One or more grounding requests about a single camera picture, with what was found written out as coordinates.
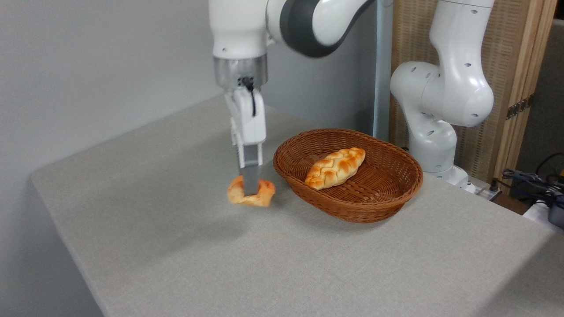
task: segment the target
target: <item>wicker basket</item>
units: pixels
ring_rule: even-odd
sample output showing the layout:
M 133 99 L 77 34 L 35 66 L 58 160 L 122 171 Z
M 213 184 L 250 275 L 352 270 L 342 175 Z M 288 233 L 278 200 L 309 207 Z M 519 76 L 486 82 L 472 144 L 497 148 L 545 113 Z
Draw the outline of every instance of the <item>wicker basket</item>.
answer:
M 366 158 L 353 177 L 323 190 L 305 185 L 303 181 L 315 162 L 351 147 L 366 150 Z M 274 168 L 301 199 L 330 215 L 357 223 L 393 216 L 423 183 L 421 166 L 409 153 L 345 129 L 311 130 L 288 139 L 274 154 Z

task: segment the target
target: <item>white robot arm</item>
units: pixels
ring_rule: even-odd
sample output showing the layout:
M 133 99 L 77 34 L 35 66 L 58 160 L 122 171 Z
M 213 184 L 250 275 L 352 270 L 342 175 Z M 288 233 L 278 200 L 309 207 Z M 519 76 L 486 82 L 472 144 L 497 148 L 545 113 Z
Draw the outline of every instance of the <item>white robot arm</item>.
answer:
M 430 40 L 439 66 L 410 61 L 392 75 L 390 88 L 409 130 L 409 152 L 423 171 L 473 191 L 454 165 L 451 124 L 476 126 L 490 114 L 494 94 L 482 71 L 483 36 L 494 0 L 439 0 Z
M 245 195 L 258 191 L 266 139 L 261 86 L 267 80 L 266 47 L 278 42 L 309 57 L 336 50 L 356 18 L 374 0 L 209 0 L 215 79 L 231 112 Z

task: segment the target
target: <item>bread roll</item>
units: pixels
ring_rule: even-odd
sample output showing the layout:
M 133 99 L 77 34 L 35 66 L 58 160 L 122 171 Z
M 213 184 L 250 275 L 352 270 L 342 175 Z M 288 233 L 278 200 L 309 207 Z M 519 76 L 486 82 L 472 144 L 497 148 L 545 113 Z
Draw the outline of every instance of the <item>bread roll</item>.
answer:
M 243 176 L 240 175 L 231 182 L 227 189 L 227 197 L 232 204 L 241 204 L 249 206 L 268 207 L 272 196 L 276 192 L 274 184 L 271 182 L 259 179 L 258 180 L 258 193 L 252 196 L 245 196 L 243 189 Z
M 331 153 L 314 163 L 305 183 L 317 190 L 340 185 L 356 174 L 365 156 L 366 151 L 356 147 Z

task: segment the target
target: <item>basket rim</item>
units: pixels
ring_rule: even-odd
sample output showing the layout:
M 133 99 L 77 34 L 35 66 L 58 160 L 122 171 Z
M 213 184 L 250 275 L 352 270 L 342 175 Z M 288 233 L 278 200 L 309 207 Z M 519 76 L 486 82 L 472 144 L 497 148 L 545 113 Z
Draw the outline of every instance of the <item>basket rim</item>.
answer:
M 409 201 L 411 198 L 413 198 L 421 189 L 421 186 L 423 185 L 423 171 L 421 168 L 421 165 L 419 164 L 419 162 L 417 162 L 417 160 L 415 160 L 415 158 L 410 155 L 407 151 L 405 151 L 404 149 L 395 146 L 389 142 L 380 140 L 378 138 L 375 138 L 371 135 L 368 135 L 366 133 L 362 133 L 356 130 L 351 130 L 351 129 L 342 129 L 342 128 L 321 128 L 321 129 L 312 129 L 312 130 L 308 130 L 308 131 L 304 131 L 301 132 L 299 134 L 296 134 L 295 136 L 287 139 L 286 141 L 284 141 L 284 143 L 282 143 L 277 149 L 276 152 L 274 153 L 274 159 L 273 159 L 273 164 L 275 169 L 280 170 L 281 172 L 283 172 L 283 177 L 284 178 L 290 178 L 293 181 L 295 181 L 299 186 L 307 188 L 309 190 L 315 191 L 321 195 L 323 195 L 326 199 L 330 200 L 330 201 L 334 201 L 334 202 L 343 202 L 342 200 L 336 199 L 334 197 L 332 197 L 331 195 L 328 195 L 327 193 L 321 191 L 321 190 L 317 190 L 315 188 L 311 188 L 308 185 L 306 185 L 306 183 L 304 181 L 302 181 L 301 179 L 298 179 L 294 176 L 292 176 L 290 173 L 288 173 L 288 171 L 282 169 L 279 164 L 277 163 L 278 161 L 278 156 L 279 153 L 288 146 L 288 143 L 294 141 L 296 138 L 301 137 L 305 134 L 311 134 L 311 133 L 318 133 L 318 132 L 324 132 L 324 131 L 331 131 L 331 132 L 347 132 L 347 133 L 352 133 L 352 134 L 356 134 L 359 137 L 363 137 L 363 138 L 370 138 L 372 139 L 372 141 L 378 143 L 378 145 L 380 146 L 384 146 L 384 147 L 388 147 L 393 149 L 398 155 L 403 156 L 406 160 L 408 160 L 409 162 L 411 162 L 413 164 L 413 167 L 415 167 L 416 171 L 417 171 L 417 179 L 415 180 L 415 184 L 408 190 L 406 191 L 404 194 L 402 194 L 399 197 L 395 197 L 393 199 L 390 200 L 386 200 L 386 201 L 379 201 L 379 202 L 350 202 L 347 201 L 346 203 L 349 205 L 358 205 L 358 206 L 367 206 L 367 205 L 372 205 L 372 206 L 380 206 L 380 205 L 390 205 L 390 204 L 405 204 L 407 201 Z

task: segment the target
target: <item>gray table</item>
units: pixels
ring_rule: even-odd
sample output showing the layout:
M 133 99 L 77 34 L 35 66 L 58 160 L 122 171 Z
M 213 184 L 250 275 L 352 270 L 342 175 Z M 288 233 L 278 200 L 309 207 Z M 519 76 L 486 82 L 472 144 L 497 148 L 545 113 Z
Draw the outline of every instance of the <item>gray table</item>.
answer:
M 269 108 L 270 208 L 231 205 L 216 98 L 32 175 L 106 316 L 564 316 L 564 236 L 426 177 L 397 215 L 333 218 L 272 156 L 312 126 Z

